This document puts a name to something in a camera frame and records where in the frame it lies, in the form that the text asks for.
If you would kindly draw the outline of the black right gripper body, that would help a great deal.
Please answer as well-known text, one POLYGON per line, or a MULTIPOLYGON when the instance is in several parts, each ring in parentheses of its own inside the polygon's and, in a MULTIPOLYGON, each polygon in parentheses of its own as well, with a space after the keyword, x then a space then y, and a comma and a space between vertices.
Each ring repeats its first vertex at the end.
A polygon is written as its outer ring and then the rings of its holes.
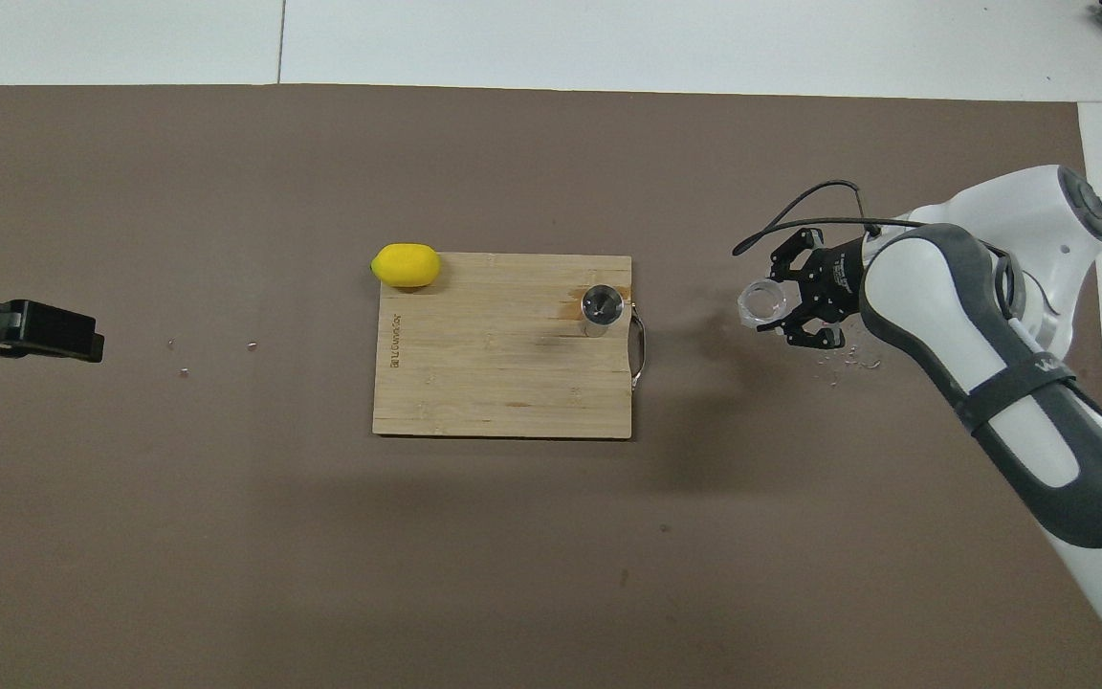
POLYGON ((817 272, 819 310, 823 322, 839 323, 860 311, 860 287, 865 274, 863 241, 846 241, 821 251, 817 272))

